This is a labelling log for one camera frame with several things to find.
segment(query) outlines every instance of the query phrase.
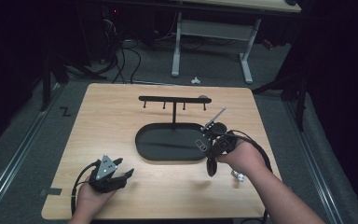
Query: small white object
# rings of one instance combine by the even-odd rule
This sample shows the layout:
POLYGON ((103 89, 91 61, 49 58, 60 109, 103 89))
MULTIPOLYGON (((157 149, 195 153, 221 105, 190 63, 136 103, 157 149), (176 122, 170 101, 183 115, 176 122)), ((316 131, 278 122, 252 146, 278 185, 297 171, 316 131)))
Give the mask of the small white object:
POLYGON ((194 77, 194 79, 191 80, 191 83, 193 83, 193 84, 200 84, 201 81, 199 81, 199 79, 198 79, 197 77, 194 77))
POLYGON ((235 177, 237 177, 238 181, 243 182, 245 180, 245 175, 238 173, 237 171, 233 170, 231 172, 235 177))

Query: white desk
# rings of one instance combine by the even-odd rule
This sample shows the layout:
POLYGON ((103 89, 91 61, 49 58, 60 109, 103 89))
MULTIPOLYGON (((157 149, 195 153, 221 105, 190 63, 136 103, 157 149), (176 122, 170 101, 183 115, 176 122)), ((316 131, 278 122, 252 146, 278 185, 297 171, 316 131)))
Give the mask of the white desk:
MULTIPOLYGON (((183 0, 180 1, 179 4, 183 4, 185 2, 213 4, 224 7, 245 7, 258 10, 275 10, 280 12, 298 13, 301 11, 301 8, 298 5, 293 7, 289 6, 284 2, 284 0, 183 0)), ((244 52, 240 54, 240 62, 245 82, 252 84, 253 79, 249 69, 248 57, 251 52, 252 45, 255 42, 260 22, 261 20, 257 19, 253 26, 243 26, 218 22, 182 20, 182 13, 179 12, 176 29, 176 45, 172 62, 172 76, 179 76, 181 36, 197 35, 247 41, 244 52)))

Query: black cable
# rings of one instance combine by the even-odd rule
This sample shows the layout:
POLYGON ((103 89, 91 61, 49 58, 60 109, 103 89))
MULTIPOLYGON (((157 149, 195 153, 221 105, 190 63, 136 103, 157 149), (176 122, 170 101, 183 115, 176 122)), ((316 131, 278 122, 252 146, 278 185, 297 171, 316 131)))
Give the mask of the black cable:
POLYGON ((121 65, 121 68, 118 66, 118 63, 117 63, 117 69, 118 69, 118 73, 117 75, 115 76, 115 78, 113 79, 112 81, 112 84, 116 82, 118 76, 121 76, 121 78, 123 79, 123 83, 125 83, 125 79, 121 73, 121 71, 123 70, 124 68, 124 65, 126 64, 126 56, 124 55, 124 49, 123 49, 123 44, 121 44, 120 46, 120 49, 121 49, 121 55, 123 56, 123 64, 121 65))
POLYGON ((79 180, 80 180, 81 176, 82 176, 84 173, 86 173, 86 171, 87 171, 89 168, 91 168, 92 166, 97 166, 97 165, 99 165, 100 163, 101 163, 101 161, 100 161, 100 160, 97 160, 97 161, 93 162, 92 164, 88 165, 86 168, 84 168, 84 170, 83 170, 82 172, 80 172, 80 175, 77 177, 77 180, 76 180, 76 182, 75 182, 75 184, 74 184, 74 188, 72 189, 72 195, 71 195, 71 210, 72 210, 72 216, 74 215, 75 210, 76 210, 76 192, 77 192, 76 188, 77 188, 77 186, 78 186, 79 184, 81 184, 81 183, 79 183, 79 180))
POLYGON ((141 65, 141 55, 138 52, 136 52, 135 50, 133 50, 133 49, 128 49, 128 50, 130 50, 130 51, 134 52, 135 54, 137 54, 138 58, 139 58, 138 64, 136 65, 135 70, 133 70, 133 72, 132 72, 132 74, 130 76, 130 84, 132 84, 133 75, 135 75, 136 70, 138 70, 139 66, 141 65))

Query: person's right hand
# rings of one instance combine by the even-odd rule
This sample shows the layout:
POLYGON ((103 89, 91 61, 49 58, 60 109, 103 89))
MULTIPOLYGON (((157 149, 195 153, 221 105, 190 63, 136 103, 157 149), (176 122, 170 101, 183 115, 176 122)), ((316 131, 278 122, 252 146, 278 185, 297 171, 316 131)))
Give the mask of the person's right hand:
POLYGON ((254 169, 267 168, 260 152, 244 140, 237 141, 236 148, 228 153, 216 157, 219 162, 227 163, 231 168, 244 175, 248 175, 254 169))

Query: forearm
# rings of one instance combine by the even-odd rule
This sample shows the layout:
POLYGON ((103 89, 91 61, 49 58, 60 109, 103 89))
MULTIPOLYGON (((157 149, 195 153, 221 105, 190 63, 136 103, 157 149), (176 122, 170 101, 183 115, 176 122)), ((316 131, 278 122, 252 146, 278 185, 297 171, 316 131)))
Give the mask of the forearm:
POLYGON ((81 213, 74 213, 68 224, 90 224, 92 221, 91 217, 83 216, 81 213))
POLYGON ((248 174, 273 223, 324 223, 267 168, 248 174))

